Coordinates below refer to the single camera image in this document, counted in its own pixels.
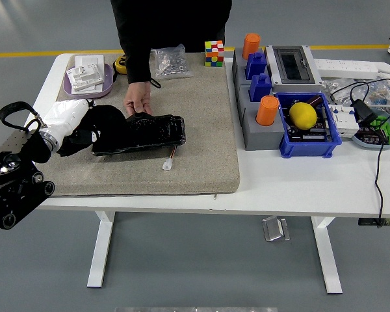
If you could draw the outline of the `person's right hand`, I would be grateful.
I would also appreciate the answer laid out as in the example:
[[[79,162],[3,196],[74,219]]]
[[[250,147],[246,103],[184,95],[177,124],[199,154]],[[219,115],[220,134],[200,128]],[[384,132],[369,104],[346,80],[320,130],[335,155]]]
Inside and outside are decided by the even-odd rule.
[[[150,82],[137,82],[131,83],[128,86],[126,95],[123,100],[128,116],[132,116],[135,113],[145,112],[147,114],[153,114],[150,106],[151,97],[151,84]]]

